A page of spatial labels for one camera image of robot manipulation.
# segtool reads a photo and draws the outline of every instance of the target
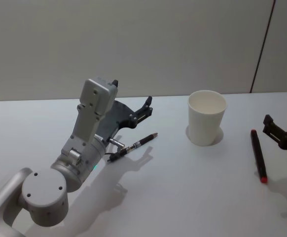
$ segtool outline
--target black pen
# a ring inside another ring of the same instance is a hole
[[[254,151],[254,156],[255,156],[255,161],[256,161],[257,172],[260,177],[260,181],[261,183],[266,184],[267,174],[266,174],[263,153],[262,153],[260,141],[257,136],[257,132],[254,129],[251,130],[251,140],[252,140],[252,146],[253,146],[253,151]]]
[[[114,162],[114,161],[122,158],[124,155],[130,153],[131,151],[133,151],[134,149],[137,149],[138,147],[141,147],[142,145],[146,144],[147,142],[151,141],[152,139],[156,138],[157,136],[158,136],[158,133],[153,133],[153,134],[139,140],[138,142],[135,142],[130,147],[126,147],[126,148],[122,149],[120,152],[116,152],[114,154],[111,154],[109,156],[108,162]]]

